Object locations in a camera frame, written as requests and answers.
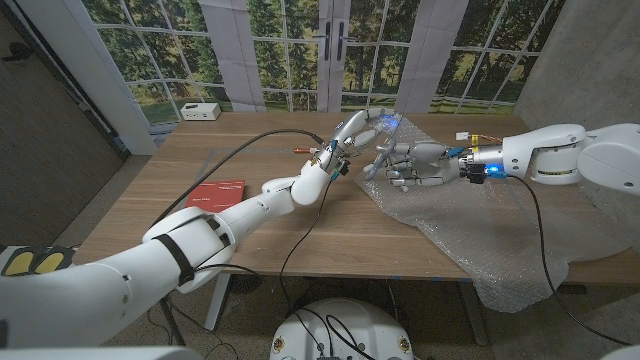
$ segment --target glass door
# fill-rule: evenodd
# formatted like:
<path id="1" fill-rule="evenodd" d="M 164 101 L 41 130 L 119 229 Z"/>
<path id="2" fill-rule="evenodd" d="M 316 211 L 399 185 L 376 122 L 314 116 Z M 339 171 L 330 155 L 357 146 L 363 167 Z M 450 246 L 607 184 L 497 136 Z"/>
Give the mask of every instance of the glass door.
<path id="1" fill-rule="evenodd" d="M 330 84 L 330 91 L 342 95 L 333 102 L 330 98 L 329 111 L 393 107 L 420 0 L 351 0 L 344 4 L 344 8 L 334 8 L 337 51 L 332 54 Z"/>
<path id="2" fill-rule="evenodd" d="M 247 0 L 267 111 L 316 111 L 318 0 Z"/>

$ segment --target red book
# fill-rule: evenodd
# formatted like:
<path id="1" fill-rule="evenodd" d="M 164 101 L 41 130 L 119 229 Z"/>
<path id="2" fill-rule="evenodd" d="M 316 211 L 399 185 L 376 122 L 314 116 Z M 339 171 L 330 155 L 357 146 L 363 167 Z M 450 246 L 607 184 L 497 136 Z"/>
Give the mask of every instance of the red book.
<path id="1" fill-rule="evenodd" d="M 187 199 L 185 207 L 197 206 L 209 212 L 221 212 L 240 201 L 244 180 L 206 182 L 198 185 Z"/>

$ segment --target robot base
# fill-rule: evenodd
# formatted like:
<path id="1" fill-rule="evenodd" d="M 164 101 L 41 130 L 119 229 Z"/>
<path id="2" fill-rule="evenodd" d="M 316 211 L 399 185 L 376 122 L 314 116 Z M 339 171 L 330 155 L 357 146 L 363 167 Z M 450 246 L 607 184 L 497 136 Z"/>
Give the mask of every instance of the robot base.
<path id="1" fill-rule="evenodd" d="M 413 360 L 407 332 L 389 314 L 371 304 L 355 299 L 332 298 L 309 304 L 304 309 L 315 311 L 323 320 L 327 315 L 338 318 L 349 329 L 358 347 L 375 359 Z M 320 344 L 322 354 L 298 317 L 293 314 L 280 325 L 273 337 L 269 357 L 271 360 L 364 358 L 329 329 L 333 343 L 331 357 L 329 335 L 324 323 L 309 311 L 300 309 L 297 314 Z M 351 336 L 338 321 L 330 321 L 337 332 L 351 341 Z"/>

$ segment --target window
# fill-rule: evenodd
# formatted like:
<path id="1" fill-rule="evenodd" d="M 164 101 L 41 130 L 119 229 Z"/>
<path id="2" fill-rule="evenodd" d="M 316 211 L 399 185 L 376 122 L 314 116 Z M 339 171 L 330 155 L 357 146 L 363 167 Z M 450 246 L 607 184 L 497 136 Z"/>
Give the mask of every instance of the window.
<path id="1" fill-rule="evenodd" d="M 563 4 L 469 1 L 429 112 L 511 114 Z"/>
<path id="2" fill-rule="evenodd" d="M 247 0 L 267 111 L 315 111 L 318 0 Z"/>
<path id="3" fill-rule="evenodd" d="M 352 0 L 342 111 L 393 107 L 420 0 Z"/>
<path id="4" fill-rule="evenodd" d="M 232 111 L 197 0 L 82 0 L 149 125 L 187 102 Z"/>

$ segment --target yellow sticker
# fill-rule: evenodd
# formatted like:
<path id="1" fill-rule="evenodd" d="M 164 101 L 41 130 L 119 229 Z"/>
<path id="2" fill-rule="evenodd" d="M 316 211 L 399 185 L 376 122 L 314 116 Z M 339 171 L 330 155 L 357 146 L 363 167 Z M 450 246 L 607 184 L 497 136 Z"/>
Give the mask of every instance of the yellow sticker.
<path id="1" fill-rule="evenodd" d="M 4 272 L 5 275 L 17 275 L 29 272 L 29 265 L 31 265 L 31 260 L 33 260 L 33 253 L 24 252 L 11 261 L 9 267 L 7 267 L 7 271 Z"/>
<path id="2" fill-rule="evenodd" d="M 38 265 L 38 267 L 36 268 L 36 273 L 44 274 L 52 272 L 58 268 L 62 260 L 64 260 L 64 254 L 53 253 L 47 256 L 47 258 L 44 259 L 44 261 L 41 262 L 40 265 Z"/>

